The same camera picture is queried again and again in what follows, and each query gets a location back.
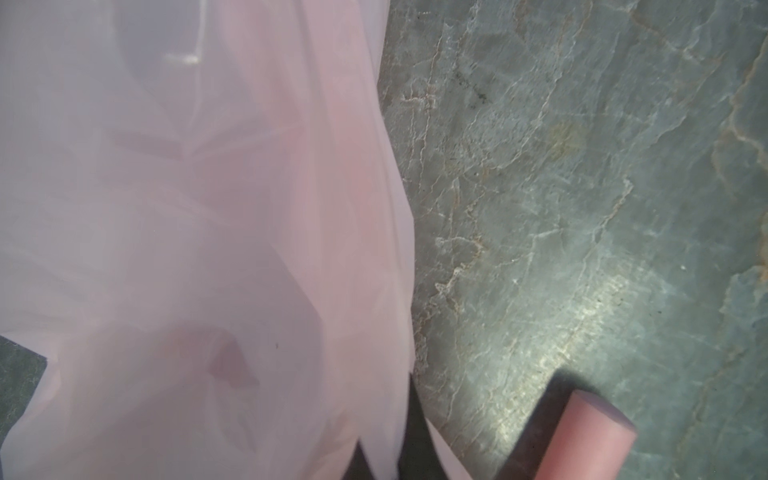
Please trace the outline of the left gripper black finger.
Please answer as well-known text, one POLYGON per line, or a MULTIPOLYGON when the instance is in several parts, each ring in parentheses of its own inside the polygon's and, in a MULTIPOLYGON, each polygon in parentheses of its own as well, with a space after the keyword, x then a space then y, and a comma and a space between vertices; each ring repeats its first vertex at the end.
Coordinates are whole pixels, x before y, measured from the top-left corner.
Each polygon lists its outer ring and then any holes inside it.
MULTIPOLYGON (((396 479, 447 480, 412 376, 409 377, 408 400, 405 435, 397 461, 396 479)), ((342 479, 375 479, 360 443, 357 443, 342 479)))

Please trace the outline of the pink plastic bag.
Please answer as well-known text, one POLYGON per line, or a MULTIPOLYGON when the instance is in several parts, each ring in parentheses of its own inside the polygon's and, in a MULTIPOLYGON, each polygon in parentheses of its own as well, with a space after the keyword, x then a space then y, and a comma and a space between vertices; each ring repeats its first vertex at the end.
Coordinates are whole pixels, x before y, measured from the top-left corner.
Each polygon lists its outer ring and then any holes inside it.
POLYGON ((5 479, 396 479, 414 225, 385 1, 5 1, 5 479))

